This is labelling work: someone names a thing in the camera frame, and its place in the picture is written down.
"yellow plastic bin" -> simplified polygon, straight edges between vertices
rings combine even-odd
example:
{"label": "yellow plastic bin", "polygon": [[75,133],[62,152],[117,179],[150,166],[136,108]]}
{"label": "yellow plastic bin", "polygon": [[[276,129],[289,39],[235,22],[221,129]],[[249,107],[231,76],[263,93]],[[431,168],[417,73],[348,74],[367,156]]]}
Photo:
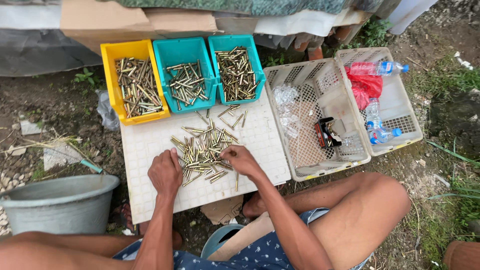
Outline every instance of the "yellow plastic bin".
{"label": "yellow plastic bin", "polygon": [[[170,110],[168,109],[167,101],[163,96],[160,75],[158,74],[155,54],[153,53],[152,41],[144,39],[122,43],[105,43],[101,44],[100,47],[102,49],[103,66],[105,69],[105,79],[107,81],[110,104],[119,115],[120,121],[124,125],[132,125],[170,117]],[[124,102],[121,88],[117,82],[118,76],[115,69],[115,59],[124,57],[147,59],[149,56],[152,61],[153,74],[156,81],[158,96],[162,101],[163,111],[127,118],[127,111],[123,106]]]}

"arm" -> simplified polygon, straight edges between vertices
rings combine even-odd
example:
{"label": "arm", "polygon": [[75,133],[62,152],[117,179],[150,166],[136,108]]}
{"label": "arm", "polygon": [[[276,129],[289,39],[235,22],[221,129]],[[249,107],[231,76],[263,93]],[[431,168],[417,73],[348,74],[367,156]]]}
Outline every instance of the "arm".
{"label": "arm", "polygon": [[165,150],[155,157],[148,176],[158,194],[152,220],[132,269],[172,270],[173,203],[183,178],[177,150]]}
{"label": "arm", "polygon": [[322,243],[288,206],[250,152],[242,146],[229,146],[220,156],[257,186],[292,266],[297,270],[333,270]]}

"person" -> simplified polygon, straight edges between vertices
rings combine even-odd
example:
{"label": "person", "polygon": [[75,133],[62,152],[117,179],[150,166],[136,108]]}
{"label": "person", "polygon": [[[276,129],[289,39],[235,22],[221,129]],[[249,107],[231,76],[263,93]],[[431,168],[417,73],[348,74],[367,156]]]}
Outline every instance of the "person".
{"label": "person", "polygon": [[[274,228],[230,259],[209,261],[173,250],[173,204],[183,176],[177,151],[172,149],[155,157],[148,171],[158,195],[142,239],[125,235],[20,233],[0,243],[1,268],[360,269],[410,209],[403,186],[380,173],[357,173],[282,197],[245,147],[229,146],[220,156],[258,188],[258,193],[245,204],[244,215],[258,217],[267,211]],[[136,255],[133,260],[124,260],[132,254]]]}

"hand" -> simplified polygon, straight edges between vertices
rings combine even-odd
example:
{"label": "hand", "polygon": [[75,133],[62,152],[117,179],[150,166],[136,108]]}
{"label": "hand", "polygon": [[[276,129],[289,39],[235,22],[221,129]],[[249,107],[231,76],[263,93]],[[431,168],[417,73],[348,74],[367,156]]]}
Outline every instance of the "hand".
{"label": "hand", "polygon": [[228,160],[238,173],[249,178],[255,178],[259,174],[264,174],[264,171],[260,168],[252,154],[250,154],[250,151],[244,146],[231,145],[220,153],[220,157]]}
{"label": "hand", "polygon": [[148,177],[159,196],[175,198],[183,181],[177,149],[165,150],[155,157],[152,166],[148,169]]}

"plastic crate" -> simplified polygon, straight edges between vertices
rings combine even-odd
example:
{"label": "plastic crate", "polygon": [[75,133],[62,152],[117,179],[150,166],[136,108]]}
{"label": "plastic crate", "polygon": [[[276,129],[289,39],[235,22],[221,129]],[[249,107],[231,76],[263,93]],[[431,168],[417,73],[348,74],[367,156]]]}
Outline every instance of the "plastic crate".
{"label": "plastic crate", "polygon": [[[304,181],[318,176],[355,167],[370,161],[366,142],[353,108],[351,97],[337,62],[332,59],[268,67],[266,93],[275,115],[292,179]],[[299,97],[297,123],[299,135],[288,139],[280,124],[277,103],[272,89],[280,85],[296,88]],[[341,119],[334,124],[342,139],[342,146],[322,149],[314,125],[325,117]]]}
{"label": "plastic crate", "polygon": [[[104,43],[100,45],[102,50],[103,66],[105,70],[105,80],[107,81],[108,97],[110,105],[119,115],[120,121],[124,125],[145,123],[152,120],[170,117],[167,102],[163,97],[160,76],[156,67],[155,55],[153,53],[152,41],[144,39],[140,41],[122,42],[122,43]],[[127,118],[127,112],[123,106],[123,97],[118,83],[118,76],[115,68],[115,60],[124,57],[135,57],[147,59],[150,56],[152,61],[153,74],[156,81],[158,96],[163,105],[163,111],[149,113],[146,115]]]}
{"label": "plastic crate", "polygon": [[[260,93],[265,84],[265,74],[258,58],[257,48],[253,41],[252,35],[230,35],[230,36],[209,36],[208,45],[210,47],[210,54],[213,62],[213,69],[215,70],[216,80],[218,82],[218,96],[223,105],[234,105],[248,102],[254,102],[260,98]],[[244,46],[247,48],[248,57],[252,63],[252,69],[255,72],[255,79],[260,81],[260,84],[255,89],[255,98],[238,101],[225,101],[225,94],[223,93],[223,84],[220,80],[220,71],[216,62],[216,50],[232,50],[236,46]]]}
{"label": "plastic crate", "polygon": [[[174,113],[187,113],[196,110],[206,110],[215,105],[216,98],[216,77],[212,70],[212,65],[208,57],[205,41],[202,37],[178,38],[155,40],[153,42],[158,71],[160,72],[160,81],[165,89],[165,99]],[[192,63],[200,61],[200,68],[205,82],[205,93],[208,100],[197,98],[194,105],[185,107],[185,103],[180,102],[181,110],[178,110],[177,100],[171,96],[171,87],[169,81],[172,78],[167,73],[167,67],[182,63]]]}
{"label": "plastic crate", "polygon": [[[336,53],[336,60],[341,67],[342,75],[346,78],[344,66],[353,62],[377,62],[393,61],[390,50],[386,47],[361,48],[361,49],[341,49]],[[367,150],[372,156],[379,156],[395,149],[402,148],[411,143],[420,141],[423,138],[423,131],[420,128],[415,112],[413,111],[407,92],[403,86],[400,75],[383,76],[384,86],[380,95],[380,117],[382,124],[390,128],[399,128],[402,135],[395,137],[391,141],[372,145],[368,139],[367,130],[362,129],[362,136],[368,142]],[[347,79],[349,94],[353,97],[351,91],[351,82]],[[359,110],[355,98],[351,98],[354,109],[359,116],[359,122],[366,126],[365,110]]]}

